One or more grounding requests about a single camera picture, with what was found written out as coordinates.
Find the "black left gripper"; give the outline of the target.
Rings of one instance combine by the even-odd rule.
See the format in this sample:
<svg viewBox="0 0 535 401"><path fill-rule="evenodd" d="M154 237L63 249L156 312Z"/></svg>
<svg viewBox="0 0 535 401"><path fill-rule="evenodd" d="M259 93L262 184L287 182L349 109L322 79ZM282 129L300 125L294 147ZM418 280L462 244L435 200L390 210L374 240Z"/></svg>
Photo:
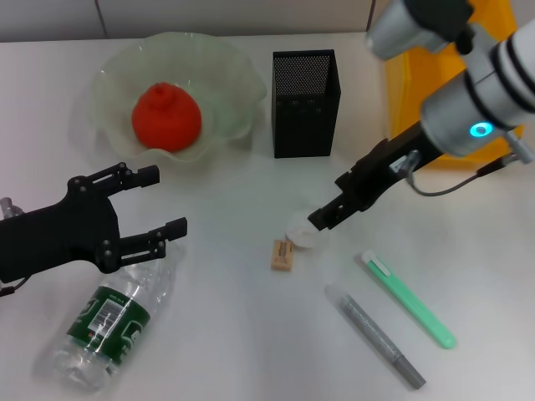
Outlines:
<svg viewBox="0 0 535 401"><path fill-rule="evenodd" d="M187 235L187 219L167 222L144 234L120 239L108 195L160 182L150 165L137 171L120 162L69 180L58 203L0 221L0 281L15 282L71 261L87 261L106 274L122 264L166 256L166 243Z"/></svg>

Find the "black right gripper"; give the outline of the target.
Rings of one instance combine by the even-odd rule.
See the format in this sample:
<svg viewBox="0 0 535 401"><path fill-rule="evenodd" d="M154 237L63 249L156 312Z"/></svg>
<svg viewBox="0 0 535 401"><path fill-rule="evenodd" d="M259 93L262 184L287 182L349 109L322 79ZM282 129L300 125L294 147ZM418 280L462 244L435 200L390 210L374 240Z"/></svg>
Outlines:
<svg viewBox="0 0 535 401"><path fill-rule="evenodd" d="M427 138L420 123L415 123L392 140L382 140L335 184L342 194L308 216L319 231L332 230L353 214L369 209L392 185L401 180L390 167L403 156L416 150L419 166L439 157L439 150Z"/></svg>

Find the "white paper ball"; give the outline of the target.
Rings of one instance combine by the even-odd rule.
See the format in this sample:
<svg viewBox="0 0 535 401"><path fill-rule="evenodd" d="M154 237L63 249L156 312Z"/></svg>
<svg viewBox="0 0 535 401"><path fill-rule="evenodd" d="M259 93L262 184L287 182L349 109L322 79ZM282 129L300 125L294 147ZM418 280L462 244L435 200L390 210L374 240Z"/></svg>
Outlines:
<svg viewBox="0 0 535 401"><path fill-rule="evenodd" d="M285 234L295 246L312 249L321 245L323 234L308 219L310 211L299 211L289 219Z"/></svg>

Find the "tan eraser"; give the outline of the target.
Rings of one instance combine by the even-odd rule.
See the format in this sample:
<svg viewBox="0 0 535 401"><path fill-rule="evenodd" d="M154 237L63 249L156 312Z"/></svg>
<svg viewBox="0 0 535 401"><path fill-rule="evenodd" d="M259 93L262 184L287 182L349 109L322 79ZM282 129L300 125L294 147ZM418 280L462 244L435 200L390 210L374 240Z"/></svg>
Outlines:
<svg viewBox="0 0 535 401"><path fill-rule="evenodd" d="M274 271L290 272L293 268L294 244L290 240L275 241L271 258Z"/></svg>

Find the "orange fruit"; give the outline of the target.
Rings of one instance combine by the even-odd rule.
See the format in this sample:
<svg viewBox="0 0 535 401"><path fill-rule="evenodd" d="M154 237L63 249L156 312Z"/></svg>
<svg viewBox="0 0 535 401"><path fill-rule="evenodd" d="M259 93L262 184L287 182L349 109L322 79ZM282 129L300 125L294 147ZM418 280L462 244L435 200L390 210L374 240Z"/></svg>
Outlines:
<svg viewBox="0 0 535 401"><path fill-rule="evenodd" d="M139 97L130 120L141 144L170 153L192 145L202 127L196 101L184 89L168 83L149 87Z"/></svg>

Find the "green pen with white cap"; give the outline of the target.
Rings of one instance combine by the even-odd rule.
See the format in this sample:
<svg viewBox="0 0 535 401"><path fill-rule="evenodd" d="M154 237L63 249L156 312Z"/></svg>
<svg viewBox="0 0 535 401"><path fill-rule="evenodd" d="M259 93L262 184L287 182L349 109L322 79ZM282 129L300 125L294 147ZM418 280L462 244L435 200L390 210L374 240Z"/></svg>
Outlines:
<svg viewBox="0 0 535 401"><path fill-rule="evenodd" d="M456 346L456 337L453 333L373 251L364 251L361 260L384 289L442 348L453 349Z"/></svg>

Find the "grey marker pen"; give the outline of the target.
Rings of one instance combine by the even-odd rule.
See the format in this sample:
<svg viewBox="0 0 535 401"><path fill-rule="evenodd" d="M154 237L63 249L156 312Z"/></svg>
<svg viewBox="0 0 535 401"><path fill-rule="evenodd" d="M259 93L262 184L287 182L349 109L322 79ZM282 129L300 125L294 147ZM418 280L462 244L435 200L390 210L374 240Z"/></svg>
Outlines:
<svg viewBox="0 0 535 401"><path fill-rule="evenodd" d="M328 284L325 286L324 292L329 302L413 389L420 389L426 384L426 380L388 335L345 290L334 284Z"/></svg>

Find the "clear green-labelled water bottle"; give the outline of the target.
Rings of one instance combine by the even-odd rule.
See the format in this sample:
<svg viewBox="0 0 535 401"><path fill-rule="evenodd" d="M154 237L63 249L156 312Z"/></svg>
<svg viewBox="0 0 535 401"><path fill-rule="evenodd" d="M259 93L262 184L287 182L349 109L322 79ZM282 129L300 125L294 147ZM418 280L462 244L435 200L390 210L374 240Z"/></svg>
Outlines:
<svg viewBox="0 0 535 401"><path fill-rule="evenodd" d="M167 304L185 254L185 247L173 241L164 258L104 277L54 353L54 371L63 383L81 393L99 393L110 385Z"/></svg>

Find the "black mesh pen holder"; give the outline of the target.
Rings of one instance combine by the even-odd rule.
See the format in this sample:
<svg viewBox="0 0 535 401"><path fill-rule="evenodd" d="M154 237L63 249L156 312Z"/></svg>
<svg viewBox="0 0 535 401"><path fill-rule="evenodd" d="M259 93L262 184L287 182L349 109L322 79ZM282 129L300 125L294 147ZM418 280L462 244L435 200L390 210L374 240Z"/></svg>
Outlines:
<svg viewBox="0 0 535 401"><path fill-rule="evenodd" d="M330 156L340 97L332 49L273 53L274 157Z"/></svg>

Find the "green glass fruit plate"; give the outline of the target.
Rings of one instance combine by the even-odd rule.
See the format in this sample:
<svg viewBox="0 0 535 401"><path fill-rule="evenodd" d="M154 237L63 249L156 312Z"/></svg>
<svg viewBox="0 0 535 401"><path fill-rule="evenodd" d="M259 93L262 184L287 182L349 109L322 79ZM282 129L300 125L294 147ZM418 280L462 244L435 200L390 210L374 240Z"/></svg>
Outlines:
<svg viewBox="0 0 535 401"><path fill-rule="evenodd" d="M144 146L132 127L139 97L159 83L185 90L200 108L199 139L177 152ZM110 58L94 76L89 93L89 121L116 153L190 162L213 145L247 135L267 86L252 60L225 39L167 32L143 38Z"/></svg>

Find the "yellow plastic bin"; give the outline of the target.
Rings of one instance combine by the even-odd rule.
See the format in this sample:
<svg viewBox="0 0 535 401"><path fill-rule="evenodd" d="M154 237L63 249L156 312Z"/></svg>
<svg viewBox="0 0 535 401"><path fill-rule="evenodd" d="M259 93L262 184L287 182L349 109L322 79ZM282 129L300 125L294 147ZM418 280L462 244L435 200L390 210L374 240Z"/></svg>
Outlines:
<svg viewBox="0 0 535 401"><path fill-rule="evenodd" d="M470 21L479 23L496 40L506 39L517 29L510 0L469 0L475 8ZM422 102L443 84L457 76L465 64L450 44L439 53L413 48L385 62L390 133L392 139L420 119ZM476 170L509 152L503 139L455 158L443 155L428 167L436 170Z"/></svg>

